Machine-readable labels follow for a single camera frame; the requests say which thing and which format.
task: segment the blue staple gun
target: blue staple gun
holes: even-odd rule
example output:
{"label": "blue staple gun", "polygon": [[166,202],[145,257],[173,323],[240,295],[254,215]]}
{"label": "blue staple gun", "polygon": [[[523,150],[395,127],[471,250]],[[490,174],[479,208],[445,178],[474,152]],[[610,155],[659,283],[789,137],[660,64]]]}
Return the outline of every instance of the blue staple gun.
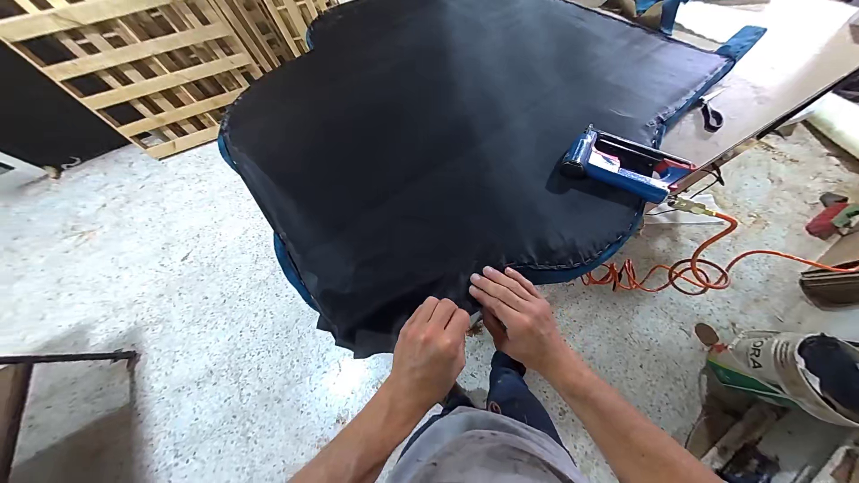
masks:
{"label": "blue staple gun", "polygon": [[[624,160],[633,159],[653,163],[658,178],[624,169]],[[677,181],[695,169],[685,159],[596,130],[593,125],[570,146],[560,165],[565,177],[600,180],[657,205],[671,195]]]}

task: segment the speckled floor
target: speckled floor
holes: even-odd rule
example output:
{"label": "speckled floor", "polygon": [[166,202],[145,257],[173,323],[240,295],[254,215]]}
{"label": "speckled floor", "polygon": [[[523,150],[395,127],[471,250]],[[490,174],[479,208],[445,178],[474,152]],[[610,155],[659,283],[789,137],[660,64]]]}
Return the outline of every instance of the speckled floor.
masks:
{"label": "speckled floor", "polygon": [[[707,253],[816,257],[803,231],[823,191],[859,199],[856,166],[830,156],[804,127],[729,163],[712,192],[741,221]],[[391,358],[353,360],[314,329],[283,278],[271,230],[214,144],[156,161],[123,148],[3,200],[0,353],[113,350],[123,364],[39,367],[13,481],[282,481],[360,410]],[[617,255],[643,269],[685,258],[715,225],[648,225]],[[682,439],[698,409],[707,322],[803,326],[799,267],[754,258],[729,290],[703,297],[546,286],[564,335],[656,424]],[[468,340],[460,384],[487,388],[491,340]],[[538,376],[549,408],[592,481],[614,481],[576,417]]]}

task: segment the dark pants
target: dark pants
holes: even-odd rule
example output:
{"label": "dark pants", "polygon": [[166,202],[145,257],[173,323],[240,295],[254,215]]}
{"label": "dark pants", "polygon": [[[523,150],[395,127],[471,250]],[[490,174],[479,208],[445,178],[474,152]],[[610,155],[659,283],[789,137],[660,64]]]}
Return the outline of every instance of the dark pants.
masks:
{"label": "dark pants", "polygon": [[[560,444],[561,448],[566,450],[564,443],[561,442],[561,437],[557,434],[555,425],[551,422],[549,413],[545,411],[543,405],[528,390],[525,379],[522,378],[522,373],[525,369],[524,366],[504,352],[495,351],[495,354],[492,355],[491,367],[492,369],[489,373],[489,394],[486,396],[486,409],[525,423],[536,430],[543,431],[554,439],[556,443]],[[474,407],[474,404],[464,394],[457,394],[455,397],[448,398],[445,406],[442,408],[442,412],[429,418],[423,426],[415,431],[415,434],[411,435],[409,442],[405,444],[400,455],[404,455],[411,444],[433,423],[444,418],[460,406]]]}

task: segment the black upholstery fabric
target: black upholstery fabric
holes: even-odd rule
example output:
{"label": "black upholstery fabric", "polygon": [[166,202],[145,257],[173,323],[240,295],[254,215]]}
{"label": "black upholstery fabric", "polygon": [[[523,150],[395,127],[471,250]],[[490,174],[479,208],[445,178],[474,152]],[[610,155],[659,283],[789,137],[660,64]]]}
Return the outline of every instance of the black upholstery fabric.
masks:
{"label": "black upholstery fabric", "polygon": [[222,136],[357,357],[392,350],[428,295],[476,310],[482,266],[594,268],[643,202],[559,178],[559,158],[590,123],[652,144],[728,62],[561,0],[356,0],[312,41]]}

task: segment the wooden pallet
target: wooden pallet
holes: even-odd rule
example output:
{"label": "wooden pallet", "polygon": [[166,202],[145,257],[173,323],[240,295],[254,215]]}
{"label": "wooden pallet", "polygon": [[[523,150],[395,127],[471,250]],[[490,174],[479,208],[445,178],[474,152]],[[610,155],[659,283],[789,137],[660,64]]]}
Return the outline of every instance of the wooden pallet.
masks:
{"label": "wooden pallet", "polygon": [[263,0],[214,0],[259,68],[268,72],[302,54],[284,38]]}
{"label": "wooden pallet", "polygon": [[209,0],[0,3],[0,39],[156,158],[214,139],[262,75]]}
{"label": "wooden pallet", "polygon": [[336,5],[335,0],[259,0],[296,57],[310,52],[308,27],[317,16]]}

